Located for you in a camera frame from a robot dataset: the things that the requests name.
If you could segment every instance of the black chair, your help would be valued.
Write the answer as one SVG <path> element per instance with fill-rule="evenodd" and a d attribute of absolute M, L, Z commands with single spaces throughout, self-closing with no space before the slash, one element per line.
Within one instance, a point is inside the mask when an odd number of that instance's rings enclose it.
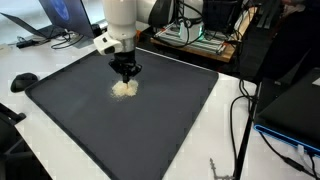
<path fill-rule="evenodd" d="M 0 180 L 6 180 L 6 163 L 32 157 L 33 153 L 16 150 L 23 145 L 24 140 L 17 138 L 15 124 L 25 119 L 23 113 L 16 114 L 0 103 Z"/>

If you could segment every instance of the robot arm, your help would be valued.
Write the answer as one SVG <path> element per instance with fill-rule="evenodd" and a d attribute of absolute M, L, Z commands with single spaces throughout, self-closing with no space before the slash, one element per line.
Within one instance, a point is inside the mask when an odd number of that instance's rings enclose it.
<path fill-rule="evenodd" d="M 114 53 L 109 65 L 122 75 L 124 83 L 137 75 L 142 66 L 136 64 L 136 20 L 161 27 L 169 23 L 174 0 L 103 0 L 108 31 L 94 39 L 100 54 Z"/>

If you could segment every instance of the dark gray mat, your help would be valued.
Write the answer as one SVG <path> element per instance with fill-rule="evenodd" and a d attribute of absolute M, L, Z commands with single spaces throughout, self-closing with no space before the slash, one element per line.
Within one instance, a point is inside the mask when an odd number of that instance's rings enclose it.
<path fill-rule="evenodd" d="M 91 53 L 26 94 L 112 179 L 161 179 L 218 74 L 137 50 L 138 93 L 119 100 L 112 57 Z"/>

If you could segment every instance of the monitor screen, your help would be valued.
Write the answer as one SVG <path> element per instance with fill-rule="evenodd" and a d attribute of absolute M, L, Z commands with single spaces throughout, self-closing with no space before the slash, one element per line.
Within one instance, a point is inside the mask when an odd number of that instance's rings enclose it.
<path fill-rule="evenodd" d="M 81 0 L 39 0 L 55 26 L 94 38 L 86 10 Z"/>

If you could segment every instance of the computer mouse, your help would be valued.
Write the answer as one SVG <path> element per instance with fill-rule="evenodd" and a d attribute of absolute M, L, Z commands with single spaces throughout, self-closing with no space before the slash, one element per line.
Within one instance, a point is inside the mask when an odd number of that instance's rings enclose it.
<path fill-rule="evenodd" d="M 17 93 L 24 91 L 35 82 L 38 82 L 38 77 L 32 73 L 17 75 L 11 84 L 11 92 Z"/>

